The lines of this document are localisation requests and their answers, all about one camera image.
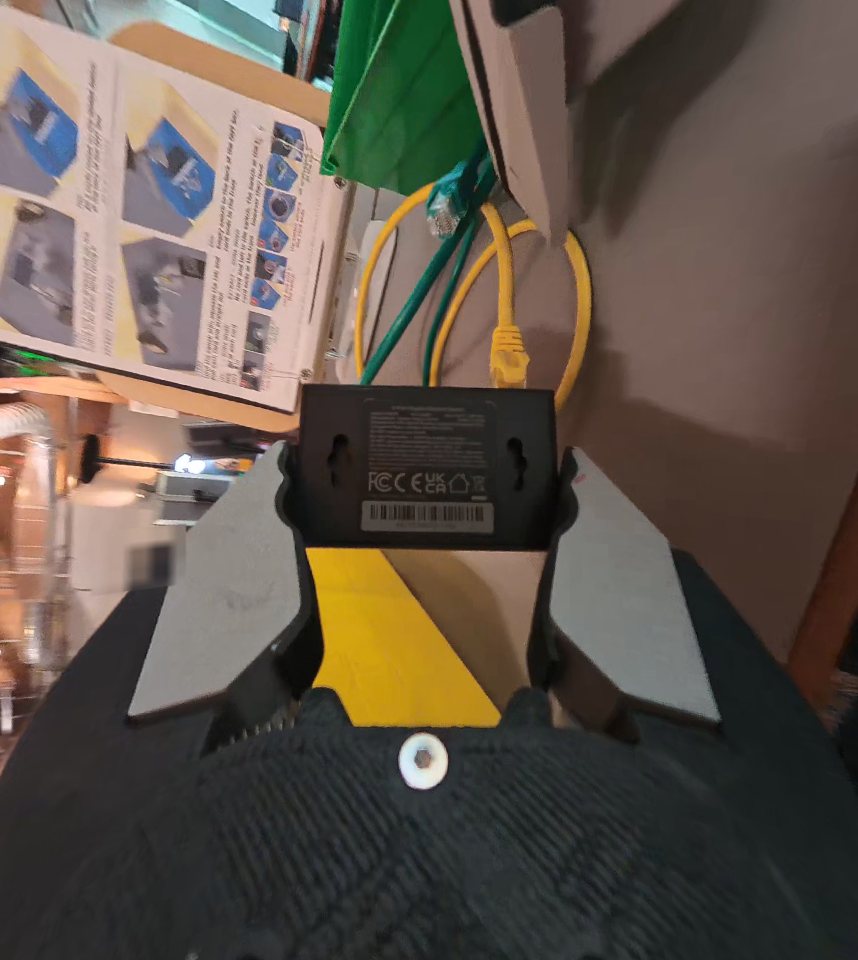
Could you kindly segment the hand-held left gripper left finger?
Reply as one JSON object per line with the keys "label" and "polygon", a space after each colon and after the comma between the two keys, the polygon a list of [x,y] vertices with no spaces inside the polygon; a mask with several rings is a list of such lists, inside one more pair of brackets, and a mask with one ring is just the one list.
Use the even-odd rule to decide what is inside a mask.
{"label": "hand-held left gripper left finger", "polygon": [[267,726],[322,663],[315,579],[286,513],[291,445],[281,440],[187,536],[128,709],[135,723],[212,711]]}

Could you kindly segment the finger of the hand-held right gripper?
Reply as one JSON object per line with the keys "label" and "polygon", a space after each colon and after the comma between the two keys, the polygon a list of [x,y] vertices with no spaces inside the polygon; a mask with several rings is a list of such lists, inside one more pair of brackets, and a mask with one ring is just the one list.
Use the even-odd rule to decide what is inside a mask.
{"label": "finger of the hand-held right gripper", "polygon": [[451,1],[498,179],[548,242],[569,228],[563,17],[555,2]]}
{"label": "finger of the hand-held right gripper", "polygon": [[679,5],[679,1],[571,1],[570,101]]}

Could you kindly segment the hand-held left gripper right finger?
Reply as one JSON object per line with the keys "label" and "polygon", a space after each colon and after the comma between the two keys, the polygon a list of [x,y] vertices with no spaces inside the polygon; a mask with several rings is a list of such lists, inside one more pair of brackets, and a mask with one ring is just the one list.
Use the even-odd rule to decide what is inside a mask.
{"label": "hand-held left gripper right finger", "polygon": [[571,720],[721,722],[667,539],[576,447],[536,594],[531,685]]}

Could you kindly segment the green plastic bin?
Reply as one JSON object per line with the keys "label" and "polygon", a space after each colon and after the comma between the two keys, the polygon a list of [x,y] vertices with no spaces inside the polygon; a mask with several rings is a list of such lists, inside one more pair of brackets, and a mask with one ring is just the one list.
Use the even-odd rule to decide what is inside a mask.
{"label": "green plastic bin", "polygon": [[477,148],[487,150],[450,3],[343,2],[321,172],[410,195]]}

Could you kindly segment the yellow plastic bin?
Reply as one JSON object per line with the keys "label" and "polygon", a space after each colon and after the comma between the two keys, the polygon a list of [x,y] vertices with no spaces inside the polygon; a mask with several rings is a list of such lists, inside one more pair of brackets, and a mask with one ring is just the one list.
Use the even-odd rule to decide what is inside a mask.
{"label": "yellow plastic bin", "polygon": [[309,548],[323,658],[313,687],[335,691],[358,727],[492,728],[500,713],[376,549]]}

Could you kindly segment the black network switch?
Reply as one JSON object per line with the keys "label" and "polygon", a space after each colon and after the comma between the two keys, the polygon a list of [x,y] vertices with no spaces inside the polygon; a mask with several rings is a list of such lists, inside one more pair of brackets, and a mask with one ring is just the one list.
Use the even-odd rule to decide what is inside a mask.
{"label": "black network switch", "polygon": [[556,450],[549,390],[314,385],[286,511],[310,547],[543,551]]}

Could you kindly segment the grey panel on stand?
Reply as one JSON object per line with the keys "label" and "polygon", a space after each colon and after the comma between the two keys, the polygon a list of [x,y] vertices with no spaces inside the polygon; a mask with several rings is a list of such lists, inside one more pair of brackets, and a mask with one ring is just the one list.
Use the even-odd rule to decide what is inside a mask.
{"label": "grey panel on stand", "polygon": [[242,474],[162,471],[154,486],[155,526],[193,527]]}

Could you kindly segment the white stand base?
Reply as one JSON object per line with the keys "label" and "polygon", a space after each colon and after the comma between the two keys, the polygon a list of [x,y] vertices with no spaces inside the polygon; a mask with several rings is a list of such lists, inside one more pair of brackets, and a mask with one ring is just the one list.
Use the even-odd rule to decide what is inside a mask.
{"label": "white stand base", "polygon": [[392,229],[378,251],[377,241],[387,225],[386,220],[373,220],[363,234],[363,270],[358,282],[356,306],[362,307],[361,333],[355,350],[357,373],[362,375],[371,351],[375,327],[385,298],[387,281],[397,246],[397,230]]}

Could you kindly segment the wooden display board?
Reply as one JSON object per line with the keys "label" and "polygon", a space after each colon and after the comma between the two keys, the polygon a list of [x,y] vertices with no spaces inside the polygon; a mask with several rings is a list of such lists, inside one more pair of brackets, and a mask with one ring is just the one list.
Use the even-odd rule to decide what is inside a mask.
{"label": "wooden display board", "polygon": [[[115,32],[109,43],[162,66],[169,66],[218,87],[234,91],[251,100],[268,104],[302,117],[310,126],[324,125],[330,96],[305,81],[292,78],[275,69],[195,39],[171,27],[153,21],[137,21]],[[346,266],[349,221],[355,199],[355,186],[328,179],[334,190],[334,224],[323,256],[319,281],[316,283],[315,313],[312,335],[315,342],[315,366],[310,382],[320,383],[325,377],[324,355],[334,331],[339,307],[347,304],[338,299],[339,285],[349,276]],[[141,402],[212,421],[234,423],[255,428],[271,435],[287,436],[298,431],[300,413],[278,412],[220,395],[208,395],[195,389],[184,389],[170,383],[98,370],[100,391],[111,403]]]}

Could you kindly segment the printed instruction sheet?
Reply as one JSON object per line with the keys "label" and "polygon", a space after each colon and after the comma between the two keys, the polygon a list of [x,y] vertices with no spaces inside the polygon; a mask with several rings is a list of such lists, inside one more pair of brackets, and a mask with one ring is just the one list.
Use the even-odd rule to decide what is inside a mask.
{"label": "printed instruction sheet", "polygon": [[0,6],[0,345],[286,414],[344,198],[310,121]]}

